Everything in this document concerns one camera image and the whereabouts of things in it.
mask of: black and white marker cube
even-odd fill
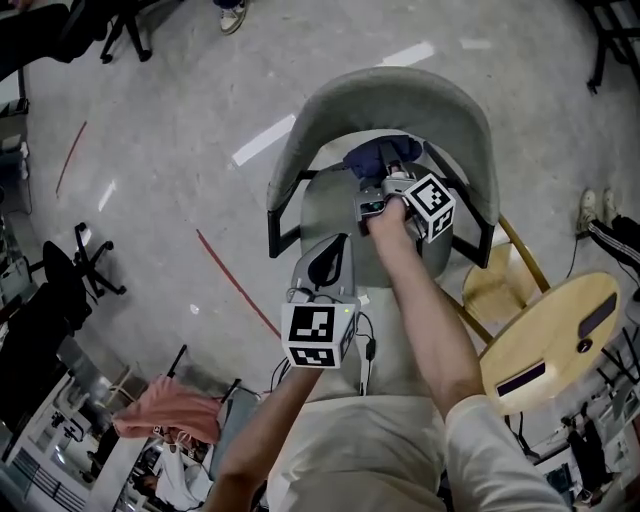
[[[427,243],[431,243],[453,225],[456,200],[435,174],[427,174],[407,189],[405,197],[422,221]]]
[[[358,309],[356,304],[283,304],[282,347],[291,366],[340,368]]]

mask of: white shirt sleeve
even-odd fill
[[[489,398],[472,396],[456,404],[445,428],[447,473],[456,510],[568,510],[526,459]]]

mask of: striped pants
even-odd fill
[[[640,276],[640,224],[618,215],[609,228],[599,220],[589,224],[594,242],[624,265],[632,267]]]

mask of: navy blue cloth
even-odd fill
[[[420,143],[408,135],[385,135],[352,149],[342,162],[360,179],[384,176],[386,171],[380,154],[380,145],[385,142],[391,143],[403,162],[413,162],[422,154]]]

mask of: red line on floor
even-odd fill
[[[62,177],[64,176],[64,172],[67,170],[67,165],[69,165],[69,160],[71,160],[71,155],[73,155],[73,152],[76,149],[76,144],[78,143],[78,140],[80,139],[80,135],[82,135],[82,132],[84,131],[85,126],[87,126],[86,121],[82,123],[82,127],[80,128],[78,135],[76,135],[76,140],[73,141],[73,145],[71,146],[71,149],[69,150],[69,154],[67,155],[67,159],[64,162],[64,167],[62,167],[62,172],[60,173],[60,178],[58,179],[58,185],[56,186],[56,197],[58,197],[58,192],[60,191],[60,185],[62,184]]]
[[[206,238],[202,235],[202,233],[200,232],[199,229],[196,229],[196,233],[198,233],[198,238],[200,239],[200,242],[202,242],[202,245],[204,245],[204,248],[211,255],[211,257],[214,259],[214,261],[218,264],[218,266],[220,267],[220,270],[222,270],[222,272],[224,272],[224,275],[227,276],[227,279],[229,279],[229,281],[231,281],[231,284],[233,284],[233,286],[236,287],[236,290],[238,290],[240,292],[240,295],[242,295],[244,297],[244,300],[247,301],[249,306],[251,306],[253,308],[253,310],[256,313],[258,313],[258,316],[267,325],[267,327],[269,327],[269,329],[271,329],[273,334],[275,334],[278,337],[278,339],[280,339],[280,331],[275,328],[275,326],[269,321],[269,319],[262,312],[262,310],[256,305],[255,302],[253,302],[251,297],[249,297],[249,294],[244,291],[244,288],[242,288],[242,286],[236,280],[236,278],[233,277],[233,274],[229,271],[229,269],[226,267],[226,265],[224,263],[222,263],[222,260],[218,257],[218,255],[215,253],[213,248],[209,245],[209,242],[207,242]]]

